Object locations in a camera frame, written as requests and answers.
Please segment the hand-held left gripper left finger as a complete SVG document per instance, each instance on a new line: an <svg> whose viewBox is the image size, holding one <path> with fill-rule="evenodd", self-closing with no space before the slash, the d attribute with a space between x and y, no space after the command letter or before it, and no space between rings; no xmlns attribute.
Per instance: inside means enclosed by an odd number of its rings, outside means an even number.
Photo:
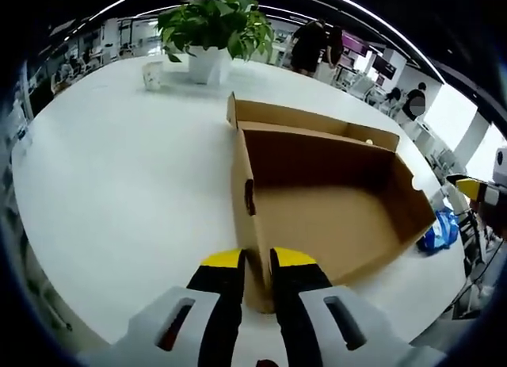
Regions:
<svg viewBox="0 0 507 367"><path fill-rule="evenodd" d="M112 345L78 355L83 366L229 366L242 322L245 252L207 257L185 287L172 287L131 317Z"/></svg>

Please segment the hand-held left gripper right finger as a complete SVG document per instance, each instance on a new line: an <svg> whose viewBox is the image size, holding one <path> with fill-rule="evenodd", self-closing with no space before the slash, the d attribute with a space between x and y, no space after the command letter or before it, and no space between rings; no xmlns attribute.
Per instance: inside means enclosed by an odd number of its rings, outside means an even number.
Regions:
<svg viewBox="0 0 507 367"><path fill-rule="evenodd" d="M436 366L444 353L414 347L387 317L296 250L270 251L273 301L290 366Z"/></svg>

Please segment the person's right hand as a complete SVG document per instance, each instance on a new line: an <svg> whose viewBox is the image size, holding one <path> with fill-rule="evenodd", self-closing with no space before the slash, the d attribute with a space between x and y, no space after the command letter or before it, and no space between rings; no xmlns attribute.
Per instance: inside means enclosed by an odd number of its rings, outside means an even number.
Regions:
<svg viewBox="0 0 507 367"><path fill-rule="evenodd" d="M506 202L490 205L486 202L471 200L470 207L480 217L481 221L491 227L495 235L506 240Z"/></svg>

